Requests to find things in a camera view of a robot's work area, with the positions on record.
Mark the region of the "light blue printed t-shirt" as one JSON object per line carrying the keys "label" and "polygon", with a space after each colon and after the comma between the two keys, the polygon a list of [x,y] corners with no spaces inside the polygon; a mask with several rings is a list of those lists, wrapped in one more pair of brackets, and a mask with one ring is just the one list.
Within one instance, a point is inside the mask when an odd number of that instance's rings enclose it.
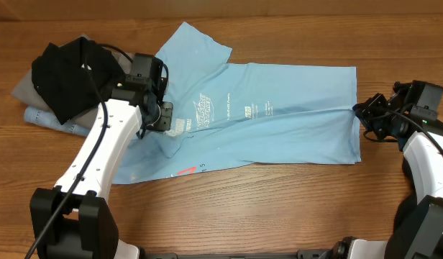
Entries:
{"label": "light blue printed t-shirt", "polygon": [[130,142],[116,184],[252,163],[360,162],[355,68],[235,64],[231,52],[188,23],[160,48],[171,128]]}

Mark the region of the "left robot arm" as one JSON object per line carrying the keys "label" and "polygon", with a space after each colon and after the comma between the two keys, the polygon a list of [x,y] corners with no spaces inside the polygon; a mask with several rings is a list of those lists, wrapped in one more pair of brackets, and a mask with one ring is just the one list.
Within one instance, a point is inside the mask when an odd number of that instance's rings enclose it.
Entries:
{"label": "left robot arm", "polygon": [[119,239],[108,199],[127,146],[145,133],[170,129],[173,105],[164,101],[169,72],[153,55],[137,53],[131,70],[101,101],[96,120],[69,169],[30,200],[35,241],[26,256],[144,258],[143,248]]}

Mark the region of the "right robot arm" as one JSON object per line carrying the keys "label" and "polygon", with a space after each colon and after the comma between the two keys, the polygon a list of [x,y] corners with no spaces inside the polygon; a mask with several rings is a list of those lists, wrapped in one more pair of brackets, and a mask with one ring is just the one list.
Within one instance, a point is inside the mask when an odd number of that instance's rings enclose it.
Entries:
{"label": "right robot arm", "polygon": [[443,258],[443,87],[395,82],[393,95],[376,94],[354,105],[356,117],[376,142],[395,142],[411,194],[401,202],[386,241],[346,237],[320,258]]}

